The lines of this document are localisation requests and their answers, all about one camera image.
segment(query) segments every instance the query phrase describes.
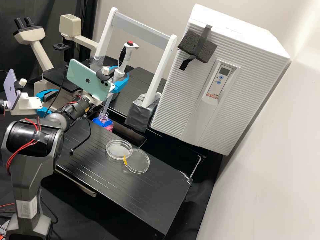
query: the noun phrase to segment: petri dish lid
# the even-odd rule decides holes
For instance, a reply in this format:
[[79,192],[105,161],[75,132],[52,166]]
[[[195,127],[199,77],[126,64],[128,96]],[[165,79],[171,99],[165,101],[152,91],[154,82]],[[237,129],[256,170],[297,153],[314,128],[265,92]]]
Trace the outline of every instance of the petri dish lid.
[[126,158],[130,157],[131,150],[132,145],[123,139],[111,140],[106,145],[107,154],[116,160],[122,160],[124,155],[126,155]]
[[144,173],[150,166],[148,155],[139,148],[129,150],[130,156],[126,156],[124,165],[133,173]]

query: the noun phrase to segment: black foam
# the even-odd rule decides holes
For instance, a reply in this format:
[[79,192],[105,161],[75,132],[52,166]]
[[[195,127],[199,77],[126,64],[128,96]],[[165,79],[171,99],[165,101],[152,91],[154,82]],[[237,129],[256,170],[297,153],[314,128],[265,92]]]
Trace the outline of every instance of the black foam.
[[199,53],[195,53],[194,50],[196,49],[199,41],[203,40],[204,39],[201,38],[201,35],[189,30],[179,43],[178,48],[190,55],[195,55],[199,61],[207,63],[216,50],[217,45],[205,39]]

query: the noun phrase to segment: yellow tape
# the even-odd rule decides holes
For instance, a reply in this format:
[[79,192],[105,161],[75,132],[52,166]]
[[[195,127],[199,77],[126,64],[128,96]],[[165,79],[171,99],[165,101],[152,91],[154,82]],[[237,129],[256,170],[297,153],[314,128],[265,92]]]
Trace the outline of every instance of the yellow tape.
[[123,156],[123,162],[124,162],[124,164],[125,164],[126,166],[128,165],[127,160],[126,160],[126,155]]

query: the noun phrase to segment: digital display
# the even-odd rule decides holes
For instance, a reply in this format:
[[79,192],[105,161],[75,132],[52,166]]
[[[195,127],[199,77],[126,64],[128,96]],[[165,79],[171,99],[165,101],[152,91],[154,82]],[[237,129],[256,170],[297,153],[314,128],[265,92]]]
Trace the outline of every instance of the digital display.
[[220,74],[223,74],[225,76],[227,76],[229,74],[230,70],[229,69],[226,69],[226,68],[221,68],[219,73]]

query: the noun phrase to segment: ribbed panel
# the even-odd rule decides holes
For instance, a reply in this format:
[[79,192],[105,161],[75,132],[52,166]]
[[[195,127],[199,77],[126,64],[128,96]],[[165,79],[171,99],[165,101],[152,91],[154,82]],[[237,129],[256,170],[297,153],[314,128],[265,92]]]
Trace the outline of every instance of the ribbed panel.
[[[201,34],[203,28],[188,23],[185,33],[188,30]],[[181,71],[182,61],[189,55],[177,52],[151,127],[181,136],[218,58],[240,66],[241,72],[224,101],[219,102],[199,146],[228,155],[289,60],[214,32],[208,39],[218,47],[206,64],[193,60]]]
[[185,71],[180,70],[188,57],[189,54],[178,50],[151,122],[151,128],[176,138],[180,137],[212,68],[212,63],[193,60]]

